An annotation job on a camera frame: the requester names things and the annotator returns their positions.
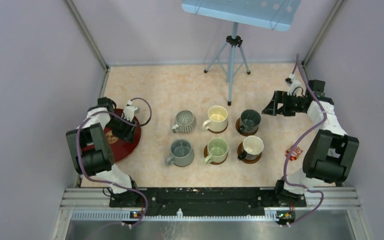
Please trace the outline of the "dark grey cup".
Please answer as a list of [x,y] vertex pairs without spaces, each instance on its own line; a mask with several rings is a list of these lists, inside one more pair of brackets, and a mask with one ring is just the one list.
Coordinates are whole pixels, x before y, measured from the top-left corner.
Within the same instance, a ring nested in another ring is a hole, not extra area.
[[254,109],[246,109],[240,116],[240,131],[244,133],[252,133],[259,127],[260,123],[260,114]]

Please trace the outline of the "dark wooden coaster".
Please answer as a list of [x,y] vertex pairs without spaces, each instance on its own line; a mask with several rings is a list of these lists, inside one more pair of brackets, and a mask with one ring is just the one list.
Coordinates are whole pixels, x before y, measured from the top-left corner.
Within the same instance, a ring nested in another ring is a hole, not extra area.
[[240,162],[246,163],[246,164],[254,164],[258,162],[262,157],[262,152],[259,154],[250,154],[248,153],[244,147],[243,143],[240,143],[239,146],[237,147],[237,159]]
[[253,136],[253,135],[255,135],[258,131],[259,131],[259,127],[257,127],[256,129],[255,129],[255,131],[254,132],[241,132],[240,131],[240,121],[241,121],[241,119],[240,118],[238,118],[237,120],[236,120],[236,123],[235,123],[235,129],[236,129],[236,131],[240,134],[240,135],[242,135],[242,136],[244,136],[244,137],[248,137],[248,136]]
[[203,156],[204,156],[204,162],[205,162],[206,164],[211,164],[211,165],[217,166],[217,165],[221,165],[221,164],[223,164],[223,163],[228,159],[229,154],[227,153],[227,154],[225,155],[223,161],[221,161],[221,162],[213,162],[213,161],[211,161],[210,158],[208,158],[208,156],[209,156],[209,153],[208,153],[208,145],[206,145],[205,148],[204,148],[204,150],[203,150]]
[[224,131],[226,131],[226,129],[228,128],[228,125],[223,129],[223,130],[220,130],[220,131],[213,131],[211,129],[208,129],[209,132],[213,133],[213,134],[221,134],[223,133]]

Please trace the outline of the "white cup dark inside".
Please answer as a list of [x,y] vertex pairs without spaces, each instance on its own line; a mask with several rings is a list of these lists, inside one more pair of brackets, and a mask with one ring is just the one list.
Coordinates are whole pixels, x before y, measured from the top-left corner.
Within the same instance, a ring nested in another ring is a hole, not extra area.
[[247,136],[243,141],[243,148],[252,155],[258,155],[264,150],[264,143],[261,138],[255,135]]

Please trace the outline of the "cream mug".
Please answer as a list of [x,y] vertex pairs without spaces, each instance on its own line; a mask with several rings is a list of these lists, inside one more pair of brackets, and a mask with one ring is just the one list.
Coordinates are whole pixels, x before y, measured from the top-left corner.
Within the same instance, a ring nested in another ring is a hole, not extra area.
[[202,124],[204,130],[221,131],[228,125],[228,111],[220,105],[212,106],[207,112],[208,119]]

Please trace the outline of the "grey ribbed cup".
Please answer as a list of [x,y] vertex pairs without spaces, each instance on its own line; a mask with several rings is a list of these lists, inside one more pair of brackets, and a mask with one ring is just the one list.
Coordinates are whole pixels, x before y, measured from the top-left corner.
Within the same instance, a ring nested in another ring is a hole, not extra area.
[[196,126],[196,116],[189,110],[182,110],[174,118],[173,133],[190,133]]

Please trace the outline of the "grey green mug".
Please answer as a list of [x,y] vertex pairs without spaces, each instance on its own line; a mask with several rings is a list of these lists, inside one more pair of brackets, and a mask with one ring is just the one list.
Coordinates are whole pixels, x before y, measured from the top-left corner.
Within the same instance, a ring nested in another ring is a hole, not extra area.
[[166,166],[189,166],[195,158],[191,143],[185,139],[177,139],[170,146],[169,156],[165,159]]

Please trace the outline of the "light green mug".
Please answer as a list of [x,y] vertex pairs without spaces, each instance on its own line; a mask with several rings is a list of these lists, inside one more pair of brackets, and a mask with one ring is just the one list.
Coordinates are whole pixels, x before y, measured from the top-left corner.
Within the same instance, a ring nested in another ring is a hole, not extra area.
[[213,138],[207,144],[208,153],[212,162],[221,162],[229,152],[229,145],[226,140],[221,137]]

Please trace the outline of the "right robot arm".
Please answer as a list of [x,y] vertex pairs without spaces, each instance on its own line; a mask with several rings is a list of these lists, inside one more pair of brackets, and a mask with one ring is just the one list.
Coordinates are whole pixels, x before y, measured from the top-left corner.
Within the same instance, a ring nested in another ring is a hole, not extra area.
[[317,125],[317,133],[303,158],[302,168],[276,182],[273,200],[279,206],[301,200],[305,187],[344,182],[360,144],[356,137],[348,135],[339,124],[334,101],[325,96],[324,81],[309,80],[302,96],[297,95],[302,85],[295,77],[290,76],[285,82],[289,90],[276,90],[262,113],[285,117],[306,113]]

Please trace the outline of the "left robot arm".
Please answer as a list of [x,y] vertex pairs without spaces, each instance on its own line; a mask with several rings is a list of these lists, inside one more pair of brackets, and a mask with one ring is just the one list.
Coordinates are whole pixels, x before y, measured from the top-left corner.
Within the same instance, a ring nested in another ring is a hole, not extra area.
[[124,109],[107,97],[97,100],[97,105],[87,111],[82,127],[66,133],[74,168],[78,174],[85,170],[90,177],[108,181],[104,193],[112,205],[136,206],[140,200],[139,191],[133,179],[123,173],[116,162],[127,158],[137,147],[140,136],[139,122],[135,114],[140,111],[128,101]]

